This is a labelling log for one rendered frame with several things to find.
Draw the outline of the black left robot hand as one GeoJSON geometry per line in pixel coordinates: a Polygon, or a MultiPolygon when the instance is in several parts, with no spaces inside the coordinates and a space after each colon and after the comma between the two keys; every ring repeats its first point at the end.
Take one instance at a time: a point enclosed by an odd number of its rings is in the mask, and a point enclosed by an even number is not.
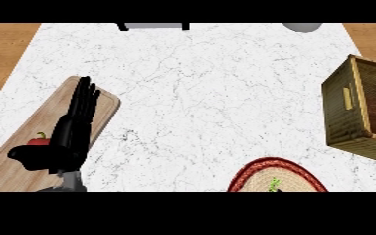
{"type": "Polygon", "coordinates": [[[29,171],[48,169],[51,174],[79,171],[88,159],[92,122],[102,91],[91,77],[82,77],[67,113],[55,125],[48,145],[21,145],[8,157],[23,163],[29,171]]]}

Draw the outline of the olive wicker basket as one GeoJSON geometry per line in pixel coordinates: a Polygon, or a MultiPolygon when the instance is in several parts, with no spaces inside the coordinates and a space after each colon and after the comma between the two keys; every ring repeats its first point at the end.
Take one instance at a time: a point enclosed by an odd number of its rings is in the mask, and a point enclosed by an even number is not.
{"type": "Polygon", "coordinates": [[[322,95],[326,144],[376,160],[376,61],[350,55],[322,95]]]}

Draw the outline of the wooden cutting board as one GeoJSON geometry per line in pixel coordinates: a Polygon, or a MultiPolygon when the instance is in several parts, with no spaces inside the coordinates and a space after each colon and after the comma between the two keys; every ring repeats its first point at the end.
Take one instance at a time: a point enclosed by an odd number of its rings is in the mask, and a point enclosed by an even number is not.
{"type": "MultiPolygon", "coordinates": [[[[57,122],[61,116],[67,113],[73,92],[80,81],[79,76],[71,76],[43,102],[27,121],[15,130],[12,136],[5,141],[0,147],[0,191],[39,191],[48,187],[60,186],[62,179],[55,174],[49,174],[48,170],[27,171],[23,164],[8,158],[9,150],[26,145],[33,138],[37,138],[37,132],[43,132],[51,138],[57,122]]],[[[98,141],[98,138],[111,122],[111,119],[120,109],[121,99],[102,89],[98,100],[98,108],[92,123],[91,148],[98,141]]]]}

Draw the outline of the red bell pepper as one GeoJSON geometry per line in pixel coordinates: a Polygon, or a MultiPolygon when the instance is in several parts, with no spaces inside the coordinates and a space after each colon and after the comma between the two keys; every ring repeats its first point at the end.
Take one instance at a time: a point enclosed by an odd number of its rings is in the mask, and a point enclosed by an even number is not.
{"type": "Polygon", "coordinates": [[[49,145],[51,139],[46,137],[46,134],[39,132],[40,138],[33,138],[29,141],[29,145],[49,145]]]}

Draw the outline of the grey appliance with black legs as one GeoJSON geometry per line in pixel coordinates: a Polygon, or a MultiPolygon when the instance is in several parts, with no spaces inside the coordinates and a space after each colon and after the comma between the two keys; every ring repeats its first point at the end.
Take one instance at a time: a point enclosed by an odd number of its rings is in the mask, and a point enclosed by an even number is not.
{"type": "Polygon", "coordinates": [[[132,29],[182,29],[189,30],[189,23],[117,23],[121,31],[132,29]]]}

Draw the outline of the grey round object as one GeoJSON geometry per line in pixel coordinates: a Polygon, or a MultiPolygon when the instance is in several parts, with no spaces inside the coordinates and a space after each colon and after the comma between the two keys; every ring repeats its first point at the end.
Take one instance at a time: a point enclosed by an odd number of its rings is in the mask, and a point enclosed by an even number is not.
{"type": "Polygon", "coordinates": [[[284,26],[294,32],[310,33],[321,28],[322,24],[321,23],[285,23],[284,26]]]}

